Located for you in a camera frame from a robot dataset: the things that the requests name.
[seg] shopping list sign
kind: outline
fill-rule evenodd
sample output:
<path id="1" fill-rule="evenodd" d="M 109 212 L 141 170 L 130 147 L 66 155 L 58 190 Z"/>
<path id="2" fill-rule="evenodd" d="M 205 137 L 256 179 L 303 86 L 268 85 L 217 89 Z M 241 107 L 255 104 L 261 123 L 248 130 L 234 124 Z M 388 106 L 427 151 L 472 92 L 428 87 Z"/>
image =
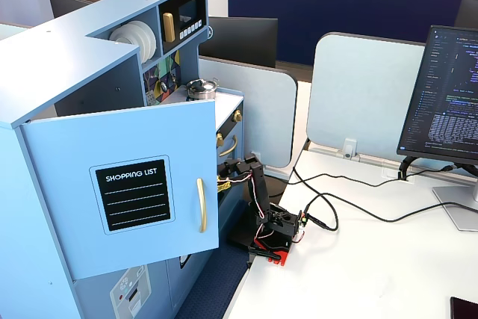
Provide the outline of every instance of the shopping list sign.
<path id="1" fill-rule="evenodd" d="M 106 232 L 174 219 L 167 169 L 169 164 L 164 157 L 90 170 Z"/>

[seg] computer monitor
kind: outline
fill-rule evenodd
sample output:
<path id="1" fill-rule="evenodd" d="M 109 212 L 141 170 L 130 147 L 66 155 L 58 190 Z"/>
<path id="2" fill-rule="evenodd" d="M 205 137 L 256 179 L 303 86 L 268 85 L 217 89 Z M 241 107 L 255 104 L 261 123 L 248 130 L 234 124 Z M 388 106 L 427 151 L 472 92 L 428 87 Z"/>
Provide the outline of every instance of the computer monitor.
<path id="1" fill-rule="evenodd" d="M 82 7 L 86 7 L 89 4 L 91 4 L 91 1 L 88 0 L 50 0 L 53 16 L 55 18 L 71 13 Z"/>
<path id="2" fill-rule="evenodd" d="M 210 16 L 211 39 L 199 54 L 240 63 L 276 67 L 277 19 Z"/>
<path id="3" fill-rule="evenodd" d="M 478 29 L 478 0 L 462 0 L 455 19 L 455 26 Z"/>
<path id="4" fill-rule="evenodd" d="M 431 28 L 397 154 L 478 164 L 478 31 Z M 433 192 L 441 202 L 478 209 L 476 188 Z M 478 214 L 446 209 L 459 229 L 478 231 Z"/>

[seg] phone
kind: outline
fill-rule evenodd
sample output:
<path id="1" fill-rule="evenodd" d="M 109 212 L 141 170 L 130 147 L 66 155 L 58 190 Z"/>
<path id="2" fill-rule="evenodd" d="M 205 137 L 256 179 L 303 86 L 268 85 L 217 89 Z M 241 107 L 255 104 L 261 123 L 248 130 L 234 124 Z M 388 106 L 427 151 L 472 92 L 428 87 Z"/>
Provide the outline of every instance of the phone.
<path id="1" fill-rule="evenodd" d="M 478 318 L 478 304 L 451 297 L 451 319 Z"/>

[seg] black cable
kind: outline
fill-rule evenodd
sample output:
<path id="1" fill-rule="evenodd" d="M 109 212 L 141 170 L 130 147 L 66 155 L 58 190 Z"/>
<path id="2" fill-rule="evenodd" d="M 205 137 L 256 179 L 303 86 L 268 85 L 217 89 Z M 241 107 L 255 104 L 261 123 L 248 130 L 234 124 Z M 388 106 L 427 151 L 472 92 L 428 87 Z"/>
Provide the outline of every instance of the black cable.
<path id="1" fill-rule="evenodd" d="M 293 167 L 293 171 L 297 174 L 297 171 L 295 169 L 296 167 L 294 166 Z M 448 165 L 448 166 L 445 166 L 443 167 L 442 169 L 440 170 L 423 170 L 423 171 L 420 171 L 420 172 L 416 172 L 416 173 L 412 173 L 411 175 L 408 175 L 408 177 L 413 177 L 413 176 L 418 176 L 418 175 L 421 175 L 425 172 L 433 172 L 433 173 L 438 173 L 438 172 L 449 172 L 451 170 L 453 170 L 455 167 L 451 166 L 451 165 Z M 347 177 L 347 176 L 333 176 L 333 175 L 329 175 L 328 173 L 321 173 L 319 175 L 315 175 L 315 176 L 312 176 L 308 179 L 301 179 L 300 181 L 297 181 L 297 182 L 288 182 L 288 181 L 285 181 L 284 179 L 277 179 L 278 181 L 281 181 L 282 183 L 285 183 L 287 185 L 291 185 L 291 186 L 294 186 L 294 185 L 298 185 L 300 183 L 305 183 L 305 182 L 308 182 L 308 181 L 311 181 L 312 179 L 317 179 L 319 177 L 322 177 L 322 176 L 325 176 L 325 177 L 329 177 L 331 179 L 346 179 L 348 181 L 352 181 L 352 182 L 357 182 L 357 183 L 360 183 L 362 185 L 366 185 L 368 187 L 372 187 L 372 188 L 377 188 L 377 187 L 380 187 L 380 186 L 383 186 L 383 185 L 386 185 L 387 183 L 390 183 L 390 182 L 395 182 L 395 181 L 403 181 L 402 179 L 389 179 L 387 181 L 384 181 L 382 183 L 379 183 L 377 185 L 372 185 L 370 183 L 367 183 L 367 182 L 364 182 L 364 181 L 360 181 L 358 179 L 351 179 L 350 177 Z"/>
<path id="2" fill-rule="evenodd" d="M 281 193 L 278 193 L 278 194 L 272 194 L 272 195 L 269 196 L 269 198 L 280 197 L 283 194 L 284 194 L 284 191 L 282 191 Z"/>
<path id="3" fill-rule="evenodd" d="M 443 169 L 441 170 L 424 170 L 424 171 L 421 171 L 422 173 L 423 172 L 429 172 L 429 171 L 433 171 L 433 172 L 441 172 L 442 170 L 444 170 L 445 168 L 448 168 L 448 167 L 444 167 Z M 294 173 L 296 174 L 297 178 L 300 179 L 300 183 L 303 183 L 308 189 L 310 189 L 311 191 L 315 192 L 317 195 L 315 198 L 313 198 L 312 201 L 310 201 L 307 206 L 305 207 L 305 210 L 304 210 L 304 214 L 306 215 L 306 217 L 308 219 L 311 219 L 312 222 L 314 222 L 315 224 L 317 224 L 318 226 L 324 228 L 323 226 L 326 226 L 325 223 L 323 223 L 322 221 L 318 220 L 317 218 L 315 217 L 312 217 L 309 213 L 308 213 L 308 210 L 310 208 L 310 205 L 318 198 L 318 197 L 322 197 L 324 200 L 326 200 L 327 204 L 332 208 L 333 212 L 334 212 L 334 215 L 335 215 L 335 221 L 337 223 L 336 227 L 338 228 L 338 217 L 337 217 L 337 211 L 335 210 L 334 206 L 330 203 L 329 200 L 326 199 L 326 196 L 330 196 L 330 197 L 333 197 L 335 199 L 338 199 L 339 201 L 342 201 L 348 205 L 351 205 L 352 207 L 354 208 L 357 208 L 358 210 L 360 211 L 363 211 L 364 213 L 370 215 L 371 217 L 373 218 L 376 218 L 377 220 L 381 220 L 382 222 L 386 222 L 386 223 L 396 223 L 400 220 L 404 220 L 405 218 L 407 217 L 411 217 L 415 214 L 419 214 L 421 212 L 425 212 L 425 211 L 429 211 L 430 209 L 434 209 L 434 208 L 438 208 L 438 207 L 444 207 L 446 205 L 453 205 L 455 207 L 459 207 L 459 208 L 463 208 L 463 209 L 467 209 L 469 211 L 472 211 L 474 213 L 477 213 L 478 214 L 478 210 L 476 210 L 475 208 L 471 208 L 471 207 L 467 207 L 466 205 L 461 205 L 459 203 L 456 203 L 456 202 L 443 202 L 443 203 L 437 203 L 436 205 L 431 205 L 431 206 L 428 206 L 428 207 L 425 207 L 425 208 L 421 208 L 421 209 L 418 209 L 417 211 L 413 211 L 413 212 L 410 212 L 408 214 L 404 214 L 403 216 L 401 217 L 398 217 L 394 220 L 388 220 L 386 218 L 381 218 L 380 216 L 377 216 L 376 214 L 373 214 L 372 212 L 366 210 L 365 208 L 362 208 L 360 207 L 359 205 L 356 205 L 355 203 L 352 203 L 350 201 L 347 201 L 346 199 L 343 199 L 339 196 L 336 196 L 332 193 L 320 193 L 319 191 L 317 191 L 315 188 L 313 188 L 312 186 L 310 186 L 308 183 L 306 183 L 305 181 L 307 180 L 302 180 L 302 178 L 300 177 L 299 173 L 297 172 L 296 168 L 294 167 L 293 168 L 293 171 Z"/>
<path id="4" fill-rule="evenodd" d="M 293 167 L 293 171 L 294 173 L 296 174 L 297 178 L 299 178 L 299 180 L 301 181 L 301 183 L 303 183 L 309 190 L 311 191 L 314 191 L 317 195 L 316 197 L 313 198 L 312 201 L 310 201 L 307 206 L 305 207 L 305 210 L 304 210 L 304 215 L 306 216 L 307 219 L 310 219 L 312 222 L 314 222 L 315 224 L 317 224 L 319 227 L 321 228 L 324 228 L 326 229 L 327 231 L 330 231 L 330 232 L 336 232 L 338 230 L 338 214 L 337 214 L 337 211 L 335 210 L 335 207 L 332 205 L 332 203 L 323 195 L 321 194 L 319 191 L 317 191 L 315 188 L 313 188 L 309 183 L 305 182 L 304 180 L 302 180 L 302 177 L 300 177 L 299 173 L 297 172 L 296 170 L 296 167 L 294 166 Z M 311 204 L 314 203 L 314 201 L 321 197 L 324 201 L 326 201 L 326 203 L 329 205 L 330 209 L 332 209 L 332 212 L 334 212 L 334 217 L 335 217 L 335 227 L 329 227 L 327 226 L 324 222 L 322 222 L 321 220 L 318 220 L 317 218 L 313 217 L 312 215 L 310 215 L 308 213 L 308 209 L 310 208 Z"/>

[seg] wire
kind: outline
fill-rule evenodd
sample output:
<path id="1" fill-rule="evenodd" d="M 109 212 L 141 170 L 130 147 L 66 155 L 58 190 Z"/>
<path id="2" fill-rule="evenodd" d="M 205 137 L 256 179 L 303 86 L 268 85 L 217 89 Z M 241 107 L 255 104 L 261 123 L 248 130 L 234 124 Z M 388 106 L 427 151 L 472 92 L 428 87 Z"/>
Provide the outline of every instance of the wire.
<path id="1" fill-rule="evenodd" d="M 455 167 L 451 166 L 451 165 L 448 165 L 448 166 L 445 166 L 443 168 L 441 168 L 440 170 L 423 170 L 423 171 L 420 171 L 420 172 L 416 172 L 416 173 L 412 173 L 411 175 L 408 175 L 408 177 L 413 177 L 413 176 L 418 176 L 418 175 L 421 175 L 425 172 L 432 172 L 432 173 L 438 173 L 438 172 L 449 172 L 451 170 L 453 170 Z M 296 172 L 296 167 L 294 166 L 292 168 L 292 170 L 297 174 Z M 319 175 L 315 175 L 315 176 L 312 176 L 312 177 L 309 177 L 308 179 L 300 179 L 299 181 L 297 182 L 289 182 L 289 181 L 286 181 L 284 179 L 278 179 L 276 177 L 273 177 L 274 179 L 276 179 L 277 181 L 280 181 L 282 183 L 285 183 L 287 185 L 291 185 L 291 186 L 294 186 L 294 185 L 299 185 L 301 183 L 304 183 L 304 182 L 308 182 L 308 181 L 311 181 L 312 179 L 318 179 L 319 177 L 322 177 L 322 176 L 325 176 L 325 177 L 329 177 L 331 179 L 346 179 L 347 181 L 352 181 L 352 182 L 357 182 L 357 183 L 360 183 L 362 185 L 366 185 L 368 187 L 372 187 L 372 188 L 377 188 L 377 187 L 380 187 L 380 186 L 383 186 L 383 185 L 386 185 L 387 183 L 390 183 L 390 182 L 395 182 L 395 181 L 403 181 L 402 179 L 389 179 L 387 181 L 384 181 L 382 183 L 379 183 L 377 185 L 372 185 L 370 183 L 367 183 L 367 182 L 364 182 L 364 181 L 360 181 L 358 179 L 352 179 L 350 177 L 347 177 L 347 176 L 333 176 L 333 175 L 330 175 L 328 173 L 321 173 Z"/>
<path id="2" fill-rule="evenodd" d="M 276 198 L 276 197 L 280 197 L 281 195 L 284 194 L 284 191 L 282 191 L 281 193 L 278 193 L 278 194 L 272 194 L 269 196 L 269 198 Z"/>
<path id="3" fill-rule="evenodd" d="M 302 231 L 302 235 L 300 236 L 299 240 L 298 241 L 292 240 L 292 243 L 299 243 L 302 240 L 302 238 L 304 238 L 304 235 L 305 235 L 305 231 Z"/>
<path id="4" fill-rule="evenodd" d="M 238 183 L 238 182 L 244 182 L 252 177 L 252 174 L 249 173 L 246 177 L 243 179 L 229 179 L 229 177 L 226 177 L 226 179 L 218 179 L 218 182 L 232 182 L 232 183 Z"/>
<path id="5" fill-rule="evenodd" d="M 408 217 L 411 217 L 415 214 L 419 214 L 421 212 L 425 212 L 425 211 L 429 211 L 430 209 L 434 209 L 434 208 L 438 208 L 438 207 L 444 207 L 446 205 L 453 205 L 455 207 L 459 207 L 459 208 L 463 208 L 463 209 L 467 209 L 469 211 L 472 211 L 474 213 L 477 213 L 478 214 L 478 210 L 474 209 L 474 208 L 471 208 L 471 207 L 467 207 L 466 205 L 461 205 L 459 203 L 456 203 L 456 202 L 442 202 L 442 203 L 437 203 L 436 205 L 430 205 L 428 207 L 425 207 L 425 208 L 421 208 L 421 209 L 418 209 L 417 211 L 413 211 L 413 212 L 410 212 L 408 214 L 404 214 L 403 216 L 401 217 L 398 217 L 398 218 L 395 218 L 393 220 L 389 220 L 389 219 L 386 219 L 386 218 L 382 218 L 380 216 L 377 216 L 376 214 L 373 214 L 372 212 L 368 211 L 367 209 L 365 208 L 362 208 L 360 207 L 359 205 L 356 205 L 355 203 L 352 203 L 350 201 L 347 201 L 346 199 L 344 198 L 341 198 L 339 196 L 336 196 L 332 193 L 320 193 L 319 191 L 317 191 L 315 188 L 313 188 L 312 186 L 310 186 L 308 183 L 306 183 L 304 180 L 302 180 L 302 178 L 300 177 L 299 173 L 297 172 L 296 168 L 294 168 L 294 173 L 296 174 L 296 176 L 301 180 L 301 183 L 303 183 L 307 188 L 309 188 L 310 190 L 312 190 L 313 192 L 315 192 L 317 195 L 315 198 L 313 198 L 312 201 L 310 201 L 307 206 L 305 207 L 305 210 L 304 210 L 304 213 L 306 215 L 306 217 L 310 220 L 312 220 L 312 222 L 314 222 L 315 224 L 317 224 L 318 226 L 324 228 L 323 226 L 325 225 L 325 223 L 323 223 L 322 221 L 318 220 L 317 218 L 311 216 L 309 213 L 308 213 L 308 210 L 310 208 L 310 205 L 318 198 L 318 197 L 321 197 L 322 199 L 324 199 L 327 204 L 329 204 L 329 206 L 332 208 L 333 212 L 334 212 L 334 215 L 335 215 L 335 221 L 336 221 L 336 227 L 338 228 L 338 217 L 337 217 L 337 211 L 335 210 L 334 206 L 330 203 L 330 201 L 326 198 L 326 196 L 330 196 L 332 198 L 335 198 L 335 199 L 338 199 L 339 201 L 342 201 L 348 205 L 351 205 L 352 207 L 354 208 L 357 208 L 359 211 L 362 211 L 368 215 L 370 215 L 371 217 L 377 219 L 377 220 L 381 220 L 382 222 L 386 222 L 386 223 L 396 223 L 400 220 L 404 220 L 405 218 L 408 218 Z"/>
<path id="6" fill-rule="evenodd" d="M 254 202 L 255 202 L 255 205 L 257 205 L 257 209 L 259 210 L 259 217 L 263 220 L 266 216 L 264 215 L 264 212 L 262 211 L 262 208 L 259 205 L 259 202 L 257 200 L 257 194 L 255 194 L 254 177 L 252 177 L 252 174 L 251 174 L 251 183 L 252 183 L 252 193 L 254 194 Z"/>
<path id="7" fill-rule="evenodd" d="M 257 229 L 257 232 L 255 233 L 255 239 L 262 239 L 262 238 L 267 238 L 267 237 L 270 237 L 271 235 L 273 235 L 274 233 L 274 230 L 269 233 L 268 235 L 263 235 L 261 237 L 259 237 L 259 234 L 262 233 L 262 231 L 264 230 L 264 224 L 261 223 L 261 225 L 259 226 L 259 228 Z"/>

